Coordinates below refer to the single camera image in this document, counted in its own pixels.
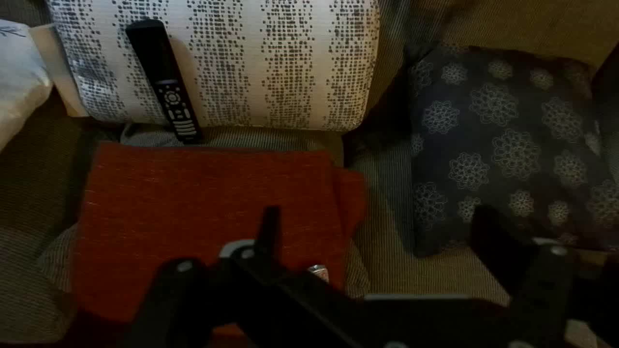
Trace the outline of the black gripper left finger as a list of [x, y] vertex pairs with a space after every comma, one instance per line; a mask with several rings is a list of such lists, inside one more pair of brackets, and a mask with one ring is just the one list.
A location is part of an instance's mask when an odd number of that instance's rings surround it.
[[225, 348], [219, 327], [238, 325], [248, 348], [302, 348], [302, 335], [283, 313], [275, 282], [289, 271], [277, 261], [281, 209], [267, 207], [256, 240], [236, 240], [205, 265], [198, 257], [165, 261], [122, 348]]

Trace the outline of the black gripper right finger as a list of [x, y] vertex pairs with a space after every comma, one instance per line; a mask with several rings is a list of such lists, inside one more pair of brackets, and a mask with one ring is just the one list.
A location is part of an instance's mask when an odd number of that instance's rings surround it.
[[470, 224], [470, 248], [511, 296], [501, 335], [509, 348], [563, 348], [571, 319], [619, 346], [619, 263], [536, 240], [498, 209], [482, 205]]

